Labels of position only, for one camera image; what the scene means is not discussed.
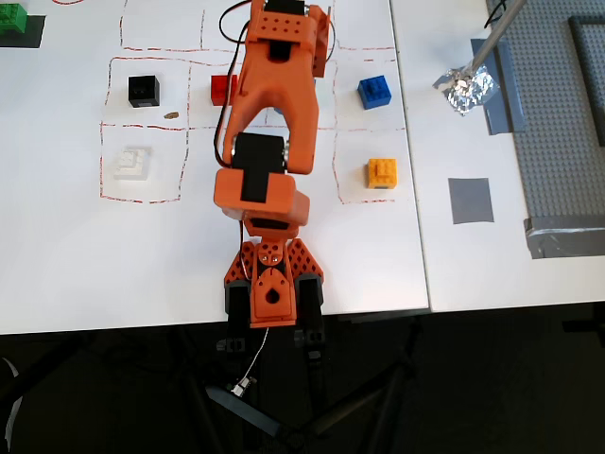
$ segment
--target blue lego brick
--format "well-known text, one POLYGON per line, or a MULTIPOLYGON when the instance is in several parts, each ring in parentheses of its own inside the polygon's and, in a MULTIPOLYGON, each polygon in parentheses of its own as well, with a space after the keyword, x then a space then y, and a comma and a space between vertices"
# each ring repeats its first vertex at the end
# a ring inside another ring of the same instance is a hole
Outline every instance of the blue lego brick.
POLYGON ((366 111, 390 103, 390 90, 384 76, 360 80, 357 92, 366 111))

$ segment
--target robotic arm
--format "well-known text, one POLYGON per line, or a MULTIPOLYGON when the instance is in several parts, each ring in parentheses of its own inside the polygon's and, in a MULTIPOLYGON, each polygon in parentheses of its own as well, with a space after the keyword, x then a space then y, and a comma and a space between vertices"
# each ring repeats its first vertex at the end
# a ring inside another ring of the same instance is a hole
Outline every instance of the robotic arm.
POLYGON ((297 288, 313 280, 320 292, 323 280, 319 264, 296 238, 307 222, 309 199, 288 173, 313 169, 319 117, 314 78, 324 74, 329 14, 301 1, 251 0, 246 57, 222 152, 225 167, 215 186, 216 205, 243 221, 250 236, 261 237, 258 244, 242 245, 225 276, 227 305, 248 299, 251 327, 295 324, 297 288), (268 107, 283 112, 289 141, 244 132, 268 107))

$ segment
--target wire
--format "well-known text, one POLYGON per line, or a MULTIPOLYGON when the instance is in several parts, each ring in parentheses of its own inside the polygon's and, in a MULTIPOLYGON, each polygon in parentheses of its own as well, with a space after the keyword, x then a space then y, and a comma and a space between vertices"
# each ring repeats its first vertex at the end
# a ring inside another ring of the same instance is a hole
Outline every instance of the wire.
POLYGON ((507 0, 500 0, 500 3, 498 3, 493 8, 493 11, 490 14, 490 17, 488 17, 488 20, 485 22, 485 25, 483 26, 483 28, 487 28, 490 24, 493 24, 494 22, 497 22, 500 20, 500 18, 502 17, 502 14, 500 14, 498 17, 493 17, 496 14, 496 12, 498 12, 500 7, 502 7, 504 9, 504 11, 506 11, 507 10, 507 0))
POLYGON ((239 264, 242 267, 242 271, 244 272, 244 276, 246 276, 246 280, 250 281, 250 277, 248 276, 248 270, 246 269, 246 264, 244 263, 244 254, 242 248, 244 247, 244 221, 239 221, 239 264))
POLYGON ((239 34, 239 39, 237 40, 237 46, 235 47, 235 55, 233 55, 233 61, 231 62, 231 66, 229 67, 229 72, 227 73, 227 93, 225 94, 225 101, 223 102, 223 108, 220 110, 220 117, 218 118, 218 124, 216 125, 215 158, 216 158, 216 161, 223 167, 230 167, 230 166, 227 163, 225 163, 225 161, 223 161, 223 158, 221 158, 220 153, 218 152, 218 142, 220 140, 220 133, 223 128, 223 119, 225 117, 225 112, 227 111, 227 106, 229 105, 229 101, 231 100, 232 75, 233 75, 233 69, 235 68, 235 62, 237 61, 239 45, 243 43, 243 41, 241 41, 241 39, 244 36, 244 32, 248 29, 249 24, 250 24, 250 21, 248 21, 246 24, 244 24, 244 26, 242 27, 242 31, 239 34))
POLYGON ((251 1, 252 0, 244 0, 243 2, 236 3, 235 5, 232 5, 232 6, 228 7, 227 9, 225 9, 224 12, 220 15, 220 19, 218 19, 218 30, 220 31, 220 34, 223 35, 223 38, 225 38, 227 41, 234 43, 234 44, 243 44, 243 42, 241 41, 242 40, 241 36, 237 40, 234 40, 230 36, 227 36, 227 34, 223 31, 223 19, 225 18, 225 16, 227 14, 229 14, 234 9, 243 7, 244 5, 247 5, 248 3, 250 3, 251 1))
POLYGON ((337 30, 334 28, 334 24, 330 21, 330 26, 332 27, 332 49, 330 49, 330 55, 328 55, 326 63, 330 61, 332 58, 332 54, 334 53, 334 47, 337 45, 337 30))
POLYGON ((258 356, 261 353, 261 350, 263 350, 263 347, 265 346, 265 342, 267 341, 267 334, 268 334, 268 328, 265 331, 265 336, 263 337, 263 343, 261 343, 261 346, 258 348, 258 351, 256 352, 256 355, 254 355, 254 359, 252 360, 252 362, 250 363, 250 367, 248 368, 248 370, 246 371, 246 373, 242 376, 242 379, 239 380, 240 382, 246 378, 248 376, 248 374, 250 373, 250 371, 252 370, 252 366, 254 365, 254 363, 256 362, 256 359, 258 358, 258 356))

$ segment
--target crumpled foil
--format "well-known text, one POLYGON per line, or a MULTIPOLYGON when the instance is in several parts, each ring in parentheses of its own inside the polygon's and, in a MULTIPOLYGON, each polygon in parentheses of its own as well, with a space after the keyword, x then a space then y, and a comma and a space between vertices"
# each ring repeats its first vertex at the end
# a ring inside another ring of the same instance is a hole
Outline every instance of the crumpled foil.
POLYGON ((439 89, 444 83, 449 86, 443 90, 443 94, 462 116, 473 107, 485 104, 500 88, 485 65, 480 66, 474 74, 466 73, 464 67, 450 69, 433 86, 439 89))

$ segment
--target white cable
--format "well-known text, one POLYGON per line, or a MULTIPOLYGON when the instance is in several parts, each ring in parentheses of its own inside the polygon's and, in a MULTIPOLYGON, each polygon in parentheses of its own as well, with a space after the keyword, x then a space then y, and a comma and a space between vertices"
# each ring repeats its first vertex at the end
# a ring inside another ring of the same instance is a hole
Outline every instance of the white cable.
POLYGON ((265 346, 265 342, 267 341, 267 334, 268 334, 268 328, 267 328, 267 331, 265 331, 265 337, 263 338, 263 343, 261 343, 261 346, 258 349, 258 352, 256 352, 256 355, 254 355, 254 359, 252 360, 252 363, 250 364, 250 367, 248 368, 248 370, 246 371, 246 373, 244 374, 244 376, 242 376, 242 380, 248 376, 248 374, 252 370, 252 366, 254 365, 254 362, 256 362, 256 359, 258 358, 258 355, 261 353, 261 350, 263 350, 263 347, 265 346))

